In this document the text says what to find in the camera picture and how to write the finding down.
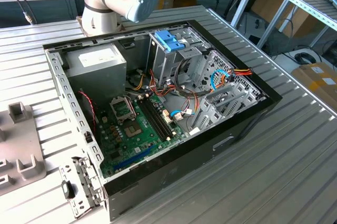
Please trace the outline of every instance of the expansion slot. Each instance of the expansion slot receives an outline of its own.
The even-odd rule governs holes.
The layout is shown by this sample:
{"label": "expansion slot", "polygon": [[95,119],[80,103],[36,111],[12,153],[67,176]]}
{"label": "expansion slot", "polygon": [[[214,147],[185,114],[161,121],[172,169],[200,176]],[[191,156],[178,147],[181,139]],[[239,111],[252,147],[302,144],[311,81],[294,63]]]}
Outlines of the expansion slot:
{"label": "expansion slot", "polygon": [[120,168],[123,168],[123,167],[125,167],[125,166],[127,166],[129,164],[132,164],[133,162],[135,162],[135,161],[137,161],[137,160],[139,160],[139,159],[147,156],[154,146],[155,145],[152,145],[151,147],[149,147],[148,149],[144,150],[143,152],[141,152],[141,153],[139,153],[139,154],[137,154],[137,155],[135,155],[133,157],[130,157],[127,160],[124,160],[124,161],[120,162],[118,165],[114,166],[114,170],[118,170]]}
{"label": "expansion slot", "polygon": [[170,128],[164,119],[158,114],[150,100],[140,100],[138,105],[161,140],[168,140],[170,137],[173,137],[173,133]]}

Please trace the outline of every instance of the metal hinge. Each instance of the metal hinge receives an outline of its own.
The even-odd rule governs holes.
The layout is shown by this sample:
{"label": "metal hinge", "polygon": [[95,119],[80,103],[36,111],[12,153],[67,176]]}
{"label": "metal hinge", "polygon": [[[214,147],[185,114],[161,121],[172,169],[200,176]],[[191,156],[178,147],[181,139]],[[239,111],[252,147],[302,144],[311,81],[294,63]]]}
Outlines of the metal hinge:
{"label": "metal hinge", "polygon": [[64,196],[71,205],[75,218],[98,207],[105,199],[100,180],[87,157],[72,158],[59,168]]}

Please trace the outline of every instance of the blue drive bay latch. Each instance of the blue drive bay latch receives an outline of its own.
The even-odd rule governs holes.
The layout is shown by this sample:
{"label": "blue drive bay latch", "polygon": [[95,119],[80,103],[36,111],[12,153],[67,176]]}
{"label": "blue drive bay latch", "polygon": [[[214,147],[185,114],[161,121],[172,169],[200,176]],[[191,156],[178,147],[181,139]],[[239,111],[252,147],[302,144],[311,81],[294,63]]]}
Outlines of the blue drive bay latch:
{"label": "blue drive bay latch", "polygon": [[174,35],[172,35],[167,30],[156,31],[154,36],[161,42],[161,44],[169,51],[173,52],[175,50],[185,48],[184,44],[178,42]]}

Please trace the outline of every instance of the open computer case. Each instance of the open computer case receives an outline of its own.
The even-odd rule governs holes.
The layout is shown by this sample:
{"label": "open computer case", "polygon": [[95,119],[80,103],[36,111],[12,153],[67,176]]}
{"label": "open computer case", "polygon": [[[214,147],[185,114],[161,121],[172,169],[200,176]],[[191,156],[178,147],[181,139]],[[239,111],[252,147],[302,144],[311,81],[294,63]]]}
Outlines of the open computer case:
{"label": "open computer case", "polygon": [[110,221],[244,138],[281,96],[196,21],[44,46],[83,154],[60,167],[74,216]]}

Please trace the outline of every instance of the metal rack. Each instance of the metal rack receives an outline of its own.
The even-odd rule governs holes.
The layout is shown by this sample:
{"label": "metal rack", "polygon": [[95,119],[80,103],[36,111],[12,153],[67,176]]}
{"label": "metal rack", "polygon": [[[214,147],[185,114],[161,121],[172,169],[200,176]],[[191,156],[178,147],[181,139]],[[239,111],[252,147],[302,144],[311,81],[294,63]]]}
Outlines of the metal rack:
{"label": "metal rack", "polygon": [[[283,96],[249,135],[135,206],[116,223],[333,223],[337,216],[336,113],[202,6],[154,11],[126,29],[195,19]],[[58,166],[80,156],[41,45],[83,37],[76,21],[0,29],[0,109],[33,107],[47,176],[0,197],[11,223],[108,223],[99,208],[75,221]]]}
{"label": "metal rack", "polygon": [[[279,21],[282,16],[284,10],[290,5],[290,3],[294,4],[294,8],[290,11],[286,19],[291,19],[292,15],[296,12],[298,8],[306,11],[308,14],[315,17],[317,20],[323,22],[326,26],[322,31],[318,34],[318,36],[312,41],[310,46],[314,46],[315,43],[323,36],[323,34],[328,30],[328,28],[332,28],[337,31],[337,8],[328,0],[284,0],[279,10],[276,12],[274,18],[271,20],[268,28],[264,32],[261,37],[259,43],[257,44],[258,48],[262,48],[262,46],[267,41],[270,36],[273,28]],[[289,21],[285,20],[279,31],[282,32],[284,28],[287,26]]]}

